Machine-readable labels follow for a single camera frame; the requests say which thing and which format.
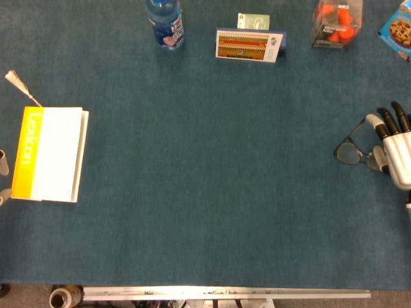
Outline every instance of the white page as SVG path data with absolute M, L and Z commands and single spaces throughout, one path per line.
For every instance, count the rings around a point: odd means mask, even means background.
M 74 173 L 73 192 L 71 195 L 71 202 L 77 202 L 78 186 L 80 185 L 80 176 L 82 174 L 83 155 L 85 147 L 85 138 L 87 135 L 87 126 L 89 124 L 89 112 L 83 111 L 82 124 L 80 127 L 80 140 L 78 141 L 76 172 Z
M 46 108 L 33 192 L 43 200 L 71 201 L 82 108 Z

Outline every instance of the book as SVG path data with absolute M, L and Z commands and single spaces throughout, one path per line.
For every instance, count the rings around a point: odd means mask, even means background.
M 12 198 L 77 202 L 89 112 L 25 107 Z

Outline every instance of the tape roll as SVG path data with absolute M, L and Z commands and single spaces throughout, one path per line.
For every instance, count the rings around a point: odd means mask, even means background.
M 0 191 L 0 206 L 2 206 L 12 195 L 12 190 L 10 188 Z
M 0 150 L 0 175 L 8 175 L 9 169 L 7 164 L 6 153 Z
M 77 286 L 66 286 L 55 289 L 49 297 L 51 308 L 72 308 L 82 300 L 82 291 Z

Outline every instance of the card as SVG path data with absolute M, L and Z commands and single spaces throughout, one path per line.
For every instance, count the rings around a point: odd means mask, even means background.
M 216 57 L 274 63 L 284 36 L 285 32 L 218 28 Z
M 238 13 L 238 29 L 269 30 L 270 16 L 259 14 Z

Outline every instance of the gray carpet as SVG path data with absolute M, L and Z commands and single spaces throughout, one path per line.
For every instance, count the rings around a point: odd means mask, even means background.
M 12 285 L 10 293 L 0 299 L 0 308 L 48 308 L 51 286 Z M 116 307 L 131 308 L 130 302 L 114 302 Z M 276 308 L 409 308 L 411 291 L 375 291 L 372 298 L 354 300 L 276 300 Z

